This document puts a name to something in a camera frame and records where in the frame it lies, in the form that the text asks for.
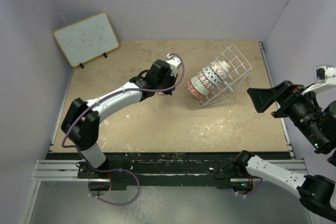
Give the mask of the black floral bowl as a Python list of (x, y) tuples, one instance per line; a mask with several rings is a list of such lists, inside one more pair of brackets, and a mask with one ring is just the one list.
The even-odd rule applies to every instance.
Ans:
[(187, 81), (186, 86), (187, 86), (189, 92), (194, 96), (194, 98), (196, 98), (198, 100), (203, 99), (204, 96), (200, 92), (197, 91), (197, 89), (194, 87), (194, 85), (192, 84), (191, 81)]

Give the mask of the white green-spoked bowl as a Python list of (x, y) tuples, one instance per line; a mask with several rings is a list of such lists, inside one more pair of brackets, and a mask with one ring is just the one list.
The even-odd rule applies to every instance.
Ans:
[(209, 95), (210, 90), (201, 82), (198, 76), (193, 76), (191, 82), (195, 89), (204, 96)]

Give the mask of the light blue patterned bowl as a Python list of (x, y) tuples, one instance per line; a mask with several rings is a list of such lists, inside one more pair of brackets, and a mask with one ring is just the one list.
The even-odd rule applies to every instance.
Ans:
[(202, 69), (203, 73), (207, 77), (207, 79), (215, 86), (218, 86), (221, 83), (221, 79), (215, 73), (215, 71), (211, 68), (210, 65), (204, 67)]

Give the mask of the white black-spoked bowl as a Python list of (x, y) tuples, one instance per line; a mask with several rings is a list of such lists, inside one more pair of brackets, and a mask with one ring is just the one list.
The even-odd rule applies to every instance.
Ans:
[(229, 76), (230, 65), (225, 60), (221, 61), (221, 60), (215, 59), (214, 61), (210, 63), (210, 67), (218, 75), (218, 77), (223, 81), (225, 81), (227, 77)]

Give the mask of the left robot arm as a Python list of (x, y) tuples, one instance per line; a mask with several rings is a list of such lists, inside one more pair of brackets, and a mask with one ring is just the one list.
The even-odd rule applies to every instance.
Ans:
[(180, 83), (178, 71), (184, 70), (182, 60), (169, 54), (167, 60), (156, 60), (148, 70), (143, 70), (122, 87), (95, 99), (72, 101), (61, 124), (64, 140), (90, 165), (90, 173), (96, 178), (104, 177), (111, 168), (97, 140), (100, 124), (112, 114), (130, 105), (140, 103), (156, 93), (171, 95)]

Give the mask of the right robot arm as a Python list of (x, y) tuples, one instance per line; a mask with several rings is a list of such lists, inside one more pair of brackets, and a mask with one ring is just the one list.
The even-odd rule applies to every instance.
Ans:
[[(308, 163), (308, 174), (294, 172), (262, 159), (257, 154), (241, 151), (233, 161), (233, 170), (238, 177), (251, 175), (267, 180), (293, 194), (310, 212), (335, 222), (335, 180), (319, 174), (319, 165), (335, 167), (335, 102), (325, 109), (317, 102), (317, 94), (335, 88), (335, 81), (317, 82), (308, 87), (284, 81), (268, 89), (249, 88), (247, 90), (258, 113), (265, 112), (277, 103), (278, 110), (272, 112), (274, 118), (288, 118), (311, 144), (313, 156), (300, 153), (299, 157)], [(325, 161), (317, 159), (325, 156)]]

